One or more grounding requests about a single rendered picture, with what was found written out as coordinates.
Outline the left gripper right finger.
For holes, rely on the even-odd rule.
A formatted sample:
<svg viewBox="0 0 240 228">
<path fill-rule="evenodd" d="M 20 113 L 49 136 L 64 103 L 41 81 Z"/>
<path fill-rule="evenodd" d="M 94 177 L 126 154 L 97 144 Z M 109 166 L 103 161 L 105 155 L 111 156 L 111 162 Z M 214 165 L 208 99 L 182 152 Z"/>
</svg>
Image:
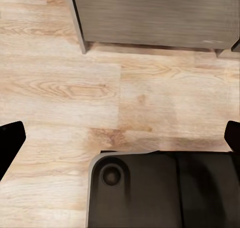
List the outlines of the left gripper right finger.
<svg viewBox="0 0 240 228">
<path fill-rule="evenodd" d="M 228 121 L 224 133 L 224 139 L 232 149 L 232 152 L 240 161 L 240 123 Z"/>
</svg>

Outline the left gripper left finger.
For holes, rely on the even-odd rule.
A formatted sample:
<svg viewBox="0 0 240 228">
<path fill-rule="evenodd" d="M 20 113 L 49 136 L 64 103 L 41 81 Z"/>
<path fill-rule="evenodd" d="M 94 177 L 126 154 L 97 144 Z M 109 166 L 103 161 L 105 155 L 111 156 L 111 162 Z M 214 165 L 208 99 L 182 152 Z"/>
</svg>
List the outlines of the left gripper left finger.
<svg viewBox="0 0 240 228">
<path fill-rule="evenodd" d="M 26 140 L 22 121 L 0 126 L 0 180 Z"/>
</svg>

